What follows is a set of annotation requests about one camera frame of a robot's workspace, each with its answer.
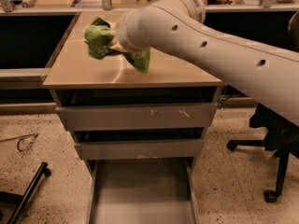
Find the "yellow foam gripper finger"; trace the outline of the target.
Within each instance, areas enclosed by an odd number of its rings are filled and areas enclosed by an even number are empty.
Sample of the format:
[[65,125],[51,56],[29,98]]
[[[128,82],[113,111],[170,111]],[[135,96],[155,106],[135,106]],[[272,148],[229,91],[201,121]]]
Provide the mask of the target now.
[[120,53],[125,53],[126,52],[126,49],[119,42],[116,42],[116,43],[111,42],[109,44],[109,48],[112,51],[117,51],[117,52],[120,52]]

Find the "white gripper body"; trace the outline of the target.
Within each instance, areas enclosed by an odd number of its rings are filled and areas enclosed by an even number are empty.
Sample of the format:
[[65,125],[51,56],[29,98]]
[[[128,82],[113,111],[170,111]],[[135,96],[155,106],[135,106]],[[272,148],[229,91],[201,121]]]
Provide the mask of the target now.
[[139,10],[128,11],[121,16],[117,26],[117,38],[121,46],[129,52],[138,52],[149,47],[142,37],[139,17]]

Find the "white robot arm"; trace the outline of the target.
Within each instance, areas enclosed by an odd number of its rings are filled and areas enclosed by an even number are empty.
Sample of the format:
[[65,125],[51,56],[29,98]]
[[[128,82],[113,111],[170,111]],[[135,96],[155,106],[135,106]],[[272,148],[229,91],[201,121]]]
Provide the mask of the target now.
[[202,0],[159,0],[124,13],[116,37],[127,51],[192,63],[299,125],[299,53],[211,29],[205,15]]

